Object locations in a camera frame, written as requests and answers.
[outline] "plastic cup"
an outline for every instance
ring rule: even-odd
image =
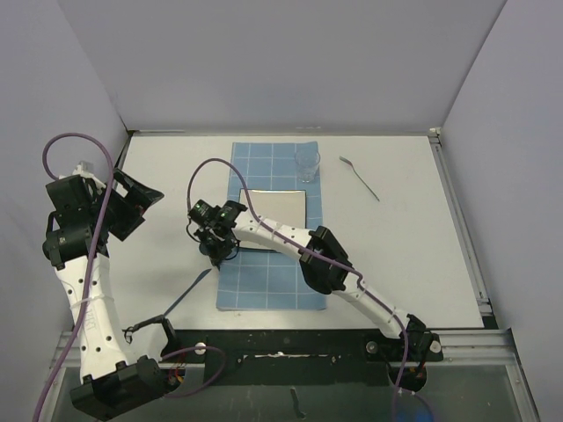
[[[301,149],[296,152],[296,174],[297,179],[310,183],[315,179],[320,154],[315,149]]]

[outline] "metal spoon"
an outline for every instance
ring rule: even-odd
[[[344,158],[343,156],[340,156],[340,160],[341,160],[342,162],[348,164],[350,167],[352,167],[352,170],[354,171],[355,175],[358,177],[358,179],[360,179],[360,180],[362,181],[363,185],[366,186],[366,187],[369,189],[369,191],[371,192],[371,194],[376,197],[377,202],[381,202],[381,201],[379,200],[379,198],[377,197],[376,193],[373,192],[373,191],[371,190],[371,188],[368,186],[368,184],[363,181],[363,178],[360,177],[360,175],[358,174],[358,172],[355,170],[354,165],[352,164],[352,162],[351,162],[350,160]]]

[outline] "white cable tie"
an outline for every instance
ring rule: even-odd
[[[391,320],[393,319],[393,317],[395,316],[395,311],[397,310],[396,306],[393,306],[393,311],[391,313],[391,316],[389,316],[389,321],[387,321],[387,324],[391,323]]]
[[[272,240],[274,240],[275,234],[278,232],[278,229],[280,229],[281,227],[283,227],[283,224],[280,222],[276,222],[275,227],[272,227],[273,230],[270,233],[270,235],[272,236]]]
[[[266,220],[267,217],[265,215],[261,215],[260,218],[258,219],[254,219],[256,220],[256,222],[258,223],[258,227],[256,228],[256,231],[258,232],[258,230],[260,230],[261,228],[264,227],[264,220]]]
[[[368,291],[368,288],[366,287],[366,283],[365,283],[364,280],[360,281],[360,288],[358,290],[360,290],[360,294],[358,295],[358,297],[356,297],[356,301],[359,301],[360,299],[362,299],[363,296]]]
[[[106,295],[97,295],[97,296],[94,296],[94,297],[87,297],[85,299],[82,299],[81,301],[75,302],[75,303],[70,305],[70,308],[74,309],[77,306],[81,306],[84,302],[92,302],[92,301],[95,301],[97,299],[104,299],[106,297],[109,297],[113,301],[113,297],[106,296]]]

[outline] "blue checkered cloth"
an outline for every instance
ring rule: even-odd
[[[307,228],[323,222],[320,176],[310,183],[296,177],[295,153],[318,150],[307,143],[233,143],[231,162],[245,177],[249,189],[305,191]],[[229,200],[239,201],[242,183],[232,171]],[[221,264],[219,309],[308,309],[326,308],[326,296],[309,288],[299,263],[274,251],[241,250],[236,258]]]

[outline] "clear glass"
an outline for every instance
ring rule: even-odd
[[[297,180],[310,183],[315,179],[320,163],[320,154],[315,149],[300,149],[296,152]]]
[[[202,368],[188,371],[187,380],[201,382]],[[69,390],[79,384],[78,368],[68,369],[53,422],[92,422],[72,407]],[[180,400],[155,400],[125,413],[114,422],[267,422],[298,421],[287,386],[215,386]],[[359,383],[295,386],[306,422],[390,422],[391,387]],[[522,421],[508,380],[499,366],[428,367],[428,383],[420,392],[430,403],[434,421]],[[398,402],[398,420],[434,422],[428,410],[412,397]]]

